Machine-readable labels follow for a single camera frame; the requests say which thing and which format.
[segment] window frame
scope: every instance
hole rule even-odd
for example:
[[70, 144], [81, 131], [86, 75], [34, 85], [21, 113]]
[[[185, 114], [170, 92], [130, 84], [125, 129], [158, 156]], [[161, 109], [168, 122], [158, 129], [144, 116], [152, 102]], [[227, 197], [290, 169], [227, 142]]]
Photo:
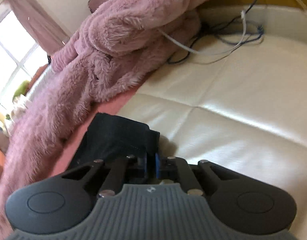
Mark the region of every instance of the window frame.
[[[10, 8], [7, 8], [3, 13], [1, 13], [0, 15], [0, 23], [2, 22], [2, 20], [10, 13], [12, 12], [12, 10]], [[3, 87], [3, 89], [0, 92], [0, 101], [3, 98], [3, 96], [6, 93], [6, 90], [8, 89], [8, 87], [10, 86], [11, 82], [13, 81], [14, 77], [16, 76], [16, 74], [18, 73], [18, 71], [20, 69], [22, 69], [23, 71], [25, 71], [25, 73], [30, 76], [31, 78], [33, 77], [33, 75], [29, 74], [28, 70], [25, 68], [24, 63], [27, 61], [27, 59], [31, 56], [31, 54], [39, 47], [39, 44], [35, 41], [35, 44], [30, 48], [30, 50], [26, 53], [26, 55], [23, 57], [23, 59], [21, 61], [18, 61], [13, 55], [12, 53], [0, 42], [0, 46], [3, 48], [4, 51], [6, 51], [6, 53], [12, 58], [12, 60], [17, 64], [15, 70], [12, 72], [11, 76], [9, 77], [7, 83], [5, 84], [5, 86]]]

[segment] green plush toy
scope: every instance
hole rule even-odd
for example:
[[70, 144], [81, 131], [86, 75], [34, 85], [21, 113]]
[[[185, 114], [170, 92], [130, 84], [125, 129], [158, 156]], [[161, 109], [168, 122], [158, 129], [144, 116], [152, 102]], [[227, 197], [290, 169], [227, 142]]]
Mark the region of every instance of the green plush toy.
[[16, 92], [14, 93], [12, 97], [12, 101], [16, 98], [19, 97], [20, 95], [26, 95], [27, 90], [28, 90], [28, 85], [30, 81], [25, 80], [23, 83], [20, 84], [20, 86], [17, 88]]

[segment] black cable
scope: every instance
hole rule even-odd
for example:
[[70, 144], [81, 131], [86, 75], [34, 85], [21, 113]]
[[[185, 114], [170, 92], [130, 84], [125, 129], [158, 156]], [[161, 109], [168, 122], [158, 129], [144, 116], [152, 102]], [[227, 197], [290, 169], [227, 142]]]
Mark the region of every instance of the black cable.
[[[249, 6], [249, 8], [245, 11], [245, 14], [247, 14], [252, 9], [252, 7], [257, 3], [257, 1], [258, 0], [254, 0], [252, 2], [252, 4]], [[195, 45], [195, 43], [197, 41], [199, 41], [202, 37], [207, 36], [207, 35], [214, 35], [217, 39], [221, 40], [222, 42], [224, 42], [224, 43], [226, 43], [228, 45], [237, 45], [238, 43], [229, 42], [229, 41], [221, 38], [220, 35], [223, 35], [223, 34], [221, 34], [221, 31], [223, 31], [224, 29], [228, 28], [231, 24], [235, 23], [235, 21], [237, 21], [239, 19], [240, 19], [240, 16], [236, 16], [235, 18], [233, 18], [228, 23], [220, 23], [220, 24], [214, 25], [212, 27], [210, 27], [207, 23], [202, 23], [201, 24], [201, 29], [200, 29], [199, 33], [196, 36], [194, 36], [194, 38], [193, 38], [194, 40], [192, 41], [192, 43], [189, 46], [189, 48], [192, 49], [192, 47]], [[251, 40], [247, 39], [247, 40], [241, 42], [239, 47], [237, 47], [236, 49], [240, 48], [244, 44], [247, 44], [247, 43], [250, 43], [250, 42], [254, 42], [254, 41], [257, 41], [257, 40], [261, 39], [261, 37], [264, 34], [264, 30], [263, 30], [262, 25], [257, 26], [257, 31], [258, 31], [258, 33], [249, 33], [249, 35], [250, 35], [249, 37], [251, 37], [253, 35], [258, 35], [256, 38], [251, 39]], [[171, 61], [171, 59], [173, 57], [173, 55], [172, 55], [170, 58], [167, 59], [167, 63], [170, 64], [170, 65], [181, 63], [181, 62], [185, 61], [186, 59], [188, 59], [190, 54], [191, 53], [188, 51], [187, 55], [184, 58], [182, 58], [180, 60], [177, 60], [177, 61]]]

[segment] cream leather cushion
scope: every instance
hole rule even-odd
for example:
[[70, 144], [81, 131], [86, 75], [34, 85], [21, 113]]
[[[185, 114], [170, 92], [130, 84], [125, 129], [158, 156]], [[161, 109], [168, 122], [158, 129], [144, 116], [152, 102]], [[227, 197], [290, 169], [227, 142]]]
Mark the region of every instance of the cream leather cushion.
[[[226, 48], [214, 38], [196, 47]], [[289, 192], [297, 203], [291, 232], [305, 240], [307, 45], [266, 36], [217, 59], [191, 55], [164, 65], [119, 115], [159, 131], [164, 155], [207, 159]]]

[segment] pink fluffy blanket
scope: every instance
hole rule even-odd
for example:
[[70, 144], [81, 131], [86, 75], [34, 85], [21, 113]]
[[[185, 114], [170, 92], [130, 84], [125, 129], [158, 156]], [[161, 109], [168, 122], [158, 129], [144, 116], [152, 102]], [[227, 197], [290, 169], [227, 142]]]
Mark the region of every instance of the pink fluffy blanket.
[[58, 72], [16, 124], [0, 181], [0, 240], [12, 229], [7, 197], [46, 178], [63, 143], [86, 119], [92, 102], [103, 102], [139, 83], [200, 26], [194, 8], [206, 0], [109, 0], [90, 15], [53, 56]]

